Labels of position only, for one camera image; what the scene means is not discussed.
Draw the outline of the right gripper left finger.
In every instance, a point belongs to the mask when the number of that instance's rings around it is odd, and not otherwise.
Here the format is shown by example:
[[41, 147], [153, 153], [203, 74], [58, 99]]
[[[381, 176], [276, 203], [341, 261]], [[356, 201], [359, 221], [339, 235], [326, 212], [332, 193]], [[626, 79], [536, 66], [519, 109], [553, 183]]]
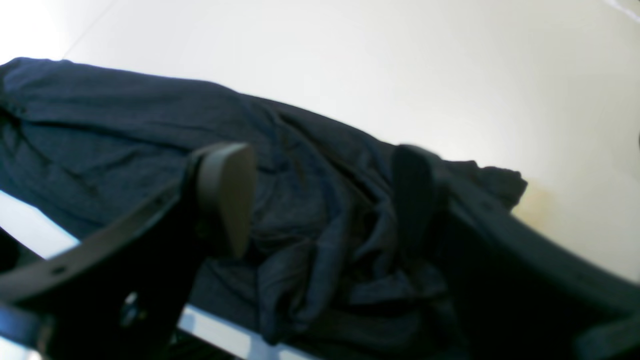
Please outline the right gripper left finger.
[[3, 360], [161, 360], [202, 262], [249, 242], [247, 143], [192, 153], [183, 180], [81, 244], [1, 276]]

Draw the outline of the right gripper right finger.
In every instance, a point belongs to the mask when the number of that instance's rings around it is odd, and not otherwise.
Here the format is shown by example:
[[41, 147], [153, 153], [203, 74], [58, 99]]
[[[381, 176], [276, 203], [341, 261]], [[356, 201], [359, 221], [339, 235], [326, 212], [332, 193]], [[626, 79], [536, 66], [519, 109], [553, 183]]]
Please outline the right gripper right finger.
[[392, 157], [400, 236], [442, 276], [476, 360], [637, 360], [640, 291], [521, 223], [434, 153]]

